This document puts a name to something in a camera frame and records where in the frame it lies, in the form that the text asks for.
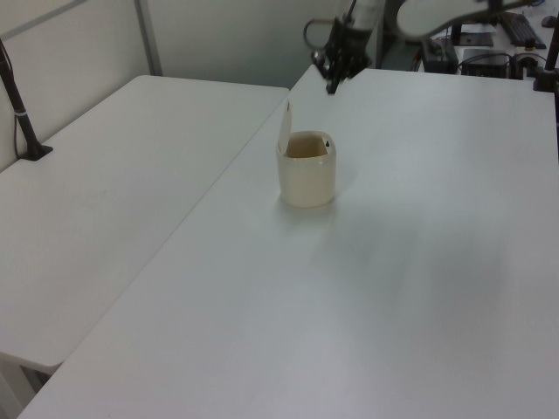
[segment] electronic device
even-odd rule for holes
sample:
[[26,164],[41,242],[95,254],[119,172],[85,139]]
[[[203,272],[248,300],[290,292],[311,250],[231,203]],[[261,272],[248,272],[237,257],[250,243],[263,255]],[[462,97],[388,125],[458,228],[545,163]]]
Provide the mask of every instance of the electronic device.
[[546,16],[542,20],[542,27],[544,28],[555,28],[557,23],[557,17],[555,16]]
[[526,46],[527,42],[535,41],[537,50],[545,50],[546,45],[534,32],[534,28],[524,15],[505,12],[500,15],[500,24],[510,38],[510,42],[516,46]]
[[383,13],[385,21],[397,35],[422,40],[466,19],[492,16],[532,2],[533,0],[341,0],[327,43],[313,51],[311,59],[327,81],[328,93],[334,94],[340,82],[355,77],[370,65],[371,60],[365,49]]
[[456,74],[458,57],[449,38],[421,41],[421,59],[425,72]]
[[508,56],[504,51],[471,48],[464,50],[461,74],[463,76],[506,79],[507,65]]

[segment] white table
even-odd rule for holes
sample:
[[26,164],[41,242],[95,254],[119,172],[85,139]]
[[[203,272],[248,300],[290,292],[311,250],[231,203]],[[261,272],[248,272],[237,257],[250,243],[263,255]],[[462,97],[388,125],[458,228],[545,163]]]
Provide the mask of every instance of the white table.
[[0,175],[0,356],[65,361],[286,89],[140,77]]
[[336,141],[335,200],[279,199],[276,110],[21,419],[556,416],[553,95],[324,87],[311,68],[290,98]]

